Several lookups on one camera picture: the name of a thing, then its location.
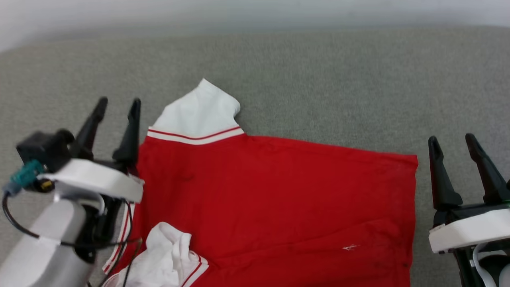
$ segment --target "gray fabric surface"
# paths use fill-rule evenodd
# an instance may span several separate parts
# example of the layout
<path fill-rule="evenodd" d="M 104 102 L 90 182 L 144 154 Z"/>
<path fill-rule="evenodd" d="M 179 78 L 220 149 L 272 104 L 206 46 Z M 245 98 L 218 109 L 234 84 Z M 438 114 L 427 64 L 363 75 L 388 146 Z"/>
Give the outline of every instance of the gray fabric surface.
<path fill-rule="evenodd" d="M 474 133 L 510 176 L 510 30 L 442 28 L 172 39 L 98 40 L 25 47 L 0 55 L 2 180 L 20 166 L 15 144 L 36 129 L 76 132 L 98 97 L 110 99 L 94 151 L 120 141 L 134 97 L 142 134 L 163 107 L 207 78 L 241 103 L 252 135 L 417 154 L 413 286 L 460 286 L 452 255 L 434 255 L 428 230 L 427 139 L 436 135 L 465 203 L 482 201 L 464 141 Z M 29 224 L 50 196 L 24 194 Z M 0 219 L 0 259 L 20 238 Z M 100 258 L 101 264 L 109 254 Z M 93 277 L 98 282 L 99 268 Z"/>

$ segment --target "white wall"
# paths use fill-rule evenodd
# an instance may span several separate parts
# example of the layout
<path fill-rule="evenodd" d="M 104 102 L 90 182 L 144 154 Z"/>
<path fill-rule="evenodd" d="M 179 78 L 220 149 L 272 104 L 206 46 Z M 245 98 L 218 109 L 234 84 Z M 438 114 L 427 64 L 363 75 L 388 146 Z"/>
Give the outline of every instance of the white wall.
<path fill-rule="evenodd" d="M 0 0 L 0 51 L 69 38 L 443 24 L 510 26 L 510 0 Z"/>

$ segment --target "black cable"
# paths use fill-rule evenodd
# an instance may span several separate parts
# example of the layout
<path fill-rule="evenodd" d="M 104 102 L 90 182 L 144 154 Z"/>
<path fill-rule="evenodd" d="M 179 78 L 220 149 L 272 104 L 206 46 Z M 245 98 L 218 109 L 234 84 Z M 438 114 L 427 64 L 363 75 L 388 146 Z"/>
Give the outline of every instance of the black cable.
<path fill-rule="evenodd" d="M 136 247 L 135 253 L 133 253 L 133 257 L 131 257 L 131 262 L 127 266 L 126 276 L 124 276 L 124 283 L 122 284 L 122 287 L 126 287 L 126 283 L 128 282 L 127 277 L 129 275 L 129 271 L 131 269 L 131 264 L 133 264 L 133 261 L 135 261 L 136 254 L 138 253 L 138 251 L 140 251 L 140 247 L 142 247 L 142 239 L 138 240 L 138 246 Z"/>
<path fill-rule="evenodd" d="M 130 223 L 130 228 L 129 228 L 129 231 L 127 232 L 127 237 L 126 239 L 128 239 L 130 236 L 131 236 L 131 231 L 133 230 L 133 214 L 131 213 L 131 207 L 129 205 L 129 203 L 124 200 L 124 203 L 126 204 L 126 207 L 127 207 L 127 213 L 129 214 L 129 223 Z M 117 267 L 117 265 L 119 264 L 120 262 L 120 258 L 122 257 L 122 253 L 124 252 L 124 249 L 126 248 L 127 244 L 126 243 L 123 243 L 120 247 L 120 252 L 119 252 L 119 255 L 117 256 L 117 259 L 115 259 L 115 263 L 113 263 L 113 265 L 111 266 L 110 270 L 108 271 L 108 273 L 105 275 L 105 277 L 103 278 L 101 284 L 99 285 L 99 287 L 103 286 L 103 284 L 105 284 L 105 282 L 108 280 L 108 278 L 110 278 L 110 276 L 112 275 L 112 272 L 113 270 Z"/>
<path fill-rule="evenodd" d="M 7 200 L 9 198 L 8 193 L 4 193 L 4 197 L 2 198 L 2 210 L 4 211 L 5 216 L 7 217 L 7 220 L 19 231 L 23 232 L 26 235 L 29 235 L 34 238 L 40 238 L 41 236 L 38 234 L 35 234 L 31 232 L 30 230 L 24 228 L 21 224 L 19 224 L 13 217 L 11 212 L 9 211 Z M 103 243 L 103 244 L 76 244 L 76 243 L 70 243 L 70 242 L 60 242 L 60 245 L 62 246 L 69 246 L 74 248 L 86 248 L 86 249 L 103 249 L 105 247 L 109 246 L 116 246 L 121 244 L 127 244 L 127 243 L 134 243 L 138 242 L 138 240 L 125 240 L 120 242 L 109 242 L 109 243 Z"/>
<path fill-rule="evenodd" d="M 23 232 L 26 235 L 30 235 L 34 238 L 39 238 L 40 236 L 38 234 L 35 234 L 31 232 L 30 230 L 24 228 L 19 224 L 14 218 L 12 217 L 11 212 L 9 211 L 9 208 L 7 207 L 7 199 L 9 198 L 8 193 L 4 193 L 4 197 L 2 198 L 2 209 L 4 210 L 5 217 L 7 217 L 7 220 L 14 226 L 17 230 Z"/>

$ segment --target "crumpled white fabric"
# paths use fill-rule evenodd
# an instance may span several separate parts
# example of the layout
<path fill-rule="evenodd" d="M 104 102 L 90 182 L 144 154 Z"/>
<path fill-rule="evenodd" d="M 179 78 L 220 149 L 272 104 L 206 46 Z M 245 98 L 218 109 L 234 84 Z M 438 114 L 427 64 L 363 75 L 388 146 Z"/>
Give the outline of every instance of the crumpled white fabric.
<path fill-rule="evenodd" d="M 191 234 L 168 223 L 158 223 L 147 237 L 147 249 L 131 264 L 126 287 L 181 287 L 192 283 L 188 277 L 197 271 L 203 273 L 208 265 L 189 250 L 190 240 Z M 104 286 L 122 287 L 126 270 L 127 267 L 112 276 Z"/>

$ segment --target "red t-shirt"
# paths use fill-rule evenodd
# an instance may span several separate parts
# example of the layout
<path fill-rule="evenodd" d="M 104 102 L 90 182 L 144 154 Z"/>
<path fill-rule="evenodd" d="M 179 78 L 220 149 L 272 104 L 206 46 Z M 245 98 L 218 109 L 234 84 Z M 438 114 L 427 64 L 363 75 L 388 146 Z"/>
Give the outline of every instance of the red t-shirt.
<path fill-rule="evenodd" d="M 183 286 L 409 286 L 416 156 L 249 136 L 239 109 L 206 80 L 165 108 L 140 147 L 131 238 L 192 234 L 209 267 Z"/>

